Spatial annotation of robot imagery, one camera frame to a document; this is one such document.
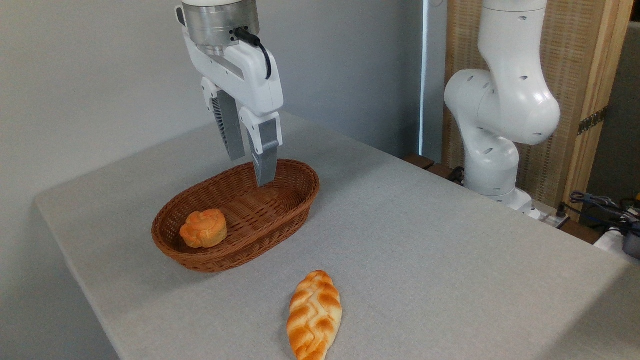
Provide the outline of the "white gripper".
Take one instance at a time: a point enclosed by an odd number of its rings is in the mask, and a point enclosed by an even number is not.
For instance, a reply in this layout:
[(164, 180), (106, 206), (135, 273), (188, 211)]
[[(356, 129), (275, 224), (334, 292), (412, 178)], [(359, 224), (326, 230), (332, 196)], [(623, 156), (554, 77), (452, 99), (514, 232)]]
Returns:
[[(257, 185), (267, 185), (275, 178), (282, 145), (281, 117), (276, 111), (284, 98), (274, 57), (256, 43), (258, 7), (179, 5), (175, 13), (190, 59), (203, 76), (206, 107), (230, 160), (246, 155), (241, 121), (247, 130)], [(239, 113), (236, 100), (243, 106)]]

